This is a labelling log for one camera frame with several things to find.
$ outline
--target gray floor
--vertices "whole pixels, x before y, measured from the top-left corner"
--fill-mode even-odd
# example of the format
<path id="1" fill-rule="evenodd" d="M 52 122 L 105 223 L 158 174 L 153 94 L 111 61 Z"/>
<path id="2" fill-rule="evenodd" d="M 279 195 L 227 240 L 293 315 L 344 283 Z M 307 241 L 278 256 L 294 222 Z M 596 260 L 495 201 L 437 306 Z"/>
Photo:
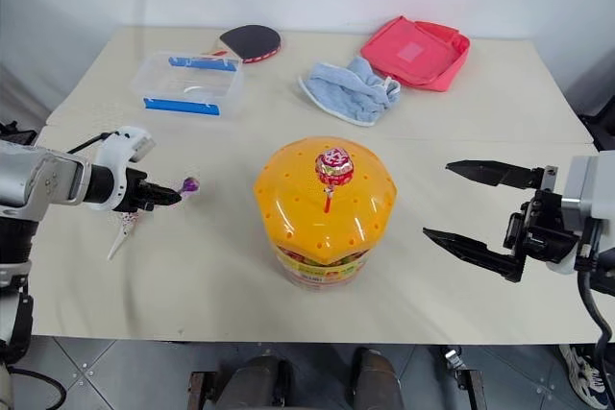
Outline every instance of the gray floor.
<path id="1" fill-rule="evenodd" d="M 293 363 L 295 404 L 348 409 L 344 386 L 356 345 L 170 344 L 37 337 L 21 368 L 53 376 L 68 388 L 65 410 L 185 409 L 193 371 L 230 374 L 264 353 Z M 469 409 L 445 373 L 437 348 L 379 345 L 399 376 L 408 410 Z M 466 347 L 463 359 L 483 371 L 490 410 L 586 409 L 573 393 L 553 347 Z M 52 404 L 52 389 L 31 378 L 14 381 L 17 410 Z"/>

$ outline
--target light blue cloth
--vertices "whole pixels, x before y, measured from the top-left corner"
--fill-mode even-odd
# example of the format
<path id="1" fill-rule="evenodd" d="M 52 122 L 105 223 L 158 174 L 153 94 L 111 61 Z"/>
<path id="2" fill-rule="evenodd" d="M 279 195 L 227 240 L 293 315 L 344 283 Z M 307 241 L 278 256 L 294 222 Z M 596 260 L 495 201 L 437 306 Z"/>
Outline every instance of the light blue cloth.
<path id="1" fill-rule="evenodd" d="M 347 68 L 319 62 L 299 84 L 322 110 L 363 127 L 374 125 L 400 99 L 400 84 L 378 77 L 362 57 Z"/>

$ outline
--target pink bag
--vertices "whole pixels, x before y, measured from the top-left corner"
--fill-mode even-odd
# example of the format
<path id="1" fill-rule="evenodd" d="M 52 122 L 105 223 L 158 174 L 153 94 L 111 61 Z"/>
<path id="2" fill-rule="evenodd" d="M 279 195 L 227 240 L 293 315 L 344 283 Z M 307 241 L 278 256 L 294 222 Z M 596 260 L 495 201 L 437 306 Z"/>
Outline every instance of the pink bag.
<path id="1" fill-rule="evenodd" d="M 399 16 L 363 45 L 361 55 L 401 84 L 446 91 L 469 49 L 470 40 L 457 29 Z"/>

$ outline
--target red lollipop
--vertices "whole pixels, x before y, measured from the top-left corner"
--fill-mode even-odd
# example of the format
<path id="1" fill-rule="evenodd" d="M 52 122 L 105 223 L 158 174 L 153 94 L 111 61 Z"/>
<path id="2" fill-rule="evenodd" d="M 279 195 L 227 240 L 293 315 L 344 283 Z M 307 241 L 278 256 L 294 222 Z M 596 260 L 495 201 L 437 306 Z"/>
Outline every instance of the red lollipop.
<path id="1" fill-rule="evenodd" d="M 342 148 L 332 148 L 325 151 L 316 158 L 316 174 L 320 182 L 327 187 L 327 202 L 325 203 L 325 213 L 329 213 L 333 189 L 336 186 L 348 184 L 353 178 L 355 166 L 348 153 Z"/>

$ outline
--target black rubber paddle face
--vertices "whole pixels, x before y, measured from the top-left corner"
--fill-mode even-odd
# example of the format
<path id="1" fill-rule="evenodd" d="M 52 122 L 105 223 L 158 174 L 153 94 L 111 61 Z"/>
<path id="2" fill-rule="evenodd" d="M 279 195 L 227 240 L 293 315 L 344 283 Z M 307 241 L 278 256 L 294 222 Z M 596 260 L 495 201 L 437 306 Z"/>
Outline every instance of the black rubber paddle face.
<path id="1" fill-rule="evenodd" d="M 256 62 L 274 56 L 280 50 L 280 35 L 271 28 L 251 24 L 231 29 L 220 40 L 243 62 Z"/>

